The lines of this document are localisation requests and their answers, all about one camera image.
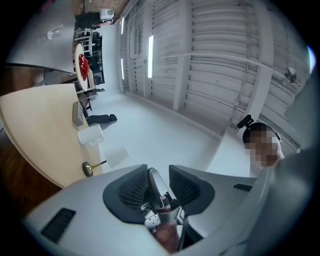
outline white ceiling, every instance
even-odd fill
[[[275,72],[266,81],[269,88],[261,97],[258,121],[280,133],[285,155],[294,152],[299,141],[284,112],[309,77],[308,49],[273,4],[265,2],[262,9],[271,35],[263,28],[267,25],[259,25],[254,0],[132,0],[122,14],[124,90],[173,108],[222,135],[252,111],[250,102],[261,79],[259,64],[268,65],[260,55],[269,44],[273,49],[268,53],[273,54],[269,69]],[[132,28],[139,31],[135,58],[129,55]],[[148,79],[145,60],[151,35],[154,63],[153,77]],[[298,84],[283,83],[286,67],[296,70]]]

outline white device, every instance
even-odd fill
[[[100,124],[78,131],[78,139],[82,145],[95,145],[105,140]]]
[[[110,10],[110,9],[100,10],[100,20],[102,20],[103,23],[111,21],[111,23],[113,24],[114,18],[115,18],[115,13],[113,10]]]

